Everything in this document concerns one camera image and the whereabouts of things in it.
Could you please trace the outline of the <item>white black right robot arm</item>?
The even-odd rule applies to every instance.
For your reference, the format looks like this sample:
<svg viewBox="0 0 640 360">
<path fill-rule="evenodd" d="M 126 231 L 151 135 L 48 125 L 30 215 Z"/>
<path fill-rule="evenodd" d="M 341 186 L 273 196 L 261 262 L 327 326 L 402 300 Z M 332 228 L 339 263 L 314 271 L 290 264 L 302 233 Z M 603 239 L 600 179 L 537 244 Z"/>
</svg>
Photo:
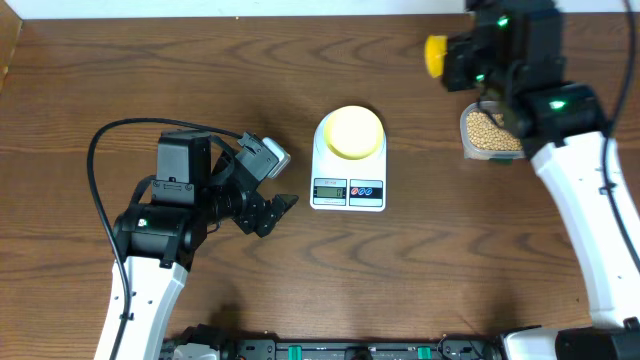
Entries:
<svg viewBox="0 0 640 360">
<path fill-rule="evenodd" d="M 539 1 L 469 1 L 473 27 L 425 45 L 431 76 L 450 92 L 495 101 L 551 194 L 584 279 L 591 323 L 531 327 L 499 339 L 504 359 L 635 359 L 639 355 L 639 214 L 614 132 L 595 91 L 568 81 L 563 16 Z"/>
</svg>

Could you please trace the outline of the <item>yellow plastic measuring scoop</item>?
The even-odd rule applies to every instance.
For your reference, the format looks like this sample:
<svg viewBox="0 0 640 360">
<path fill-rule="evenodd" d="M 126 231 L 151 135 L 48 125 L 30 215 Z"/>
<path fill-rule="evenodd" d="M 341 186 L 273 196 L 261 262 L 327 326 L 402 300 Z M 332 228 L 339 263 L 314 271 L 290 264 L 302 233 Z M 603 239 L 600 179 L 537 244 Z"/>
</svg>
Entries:
<svg viewBox="0 0 640 360">
<path fill-rule="evenodd" d="M 446 35 L 430 35 L 425 42 L 425 64 L 432 78 L 439 78 L 444 73 L 447 42 L 448 37 Z"/>
</svg>

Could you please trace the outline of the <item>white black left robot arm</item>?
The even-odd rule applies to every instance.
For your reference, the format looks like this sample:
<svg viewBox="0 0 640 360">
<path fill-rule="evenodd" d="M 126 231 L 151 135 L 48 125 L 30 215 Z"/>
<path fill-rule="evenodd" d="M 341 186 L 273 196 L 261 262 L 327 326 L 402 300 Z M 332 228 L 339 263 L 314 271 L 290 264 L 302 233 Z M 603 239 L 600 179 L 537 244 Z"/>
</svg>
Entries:
<svg viewBox="0 0 640 360">
<path fill-rule="evenodd" d="M 156 359 L 195 251 L 230 219 L 265 237 L 295 205 L 295 195 L 264 199 L 289 154 L 274 140 L 243 134 L 239 150 L 206 131 L 167 131 L 157 171 L 141 180 L 111 231 L 115 243 L 110 303 L 98 359 Z"/>
</svg>

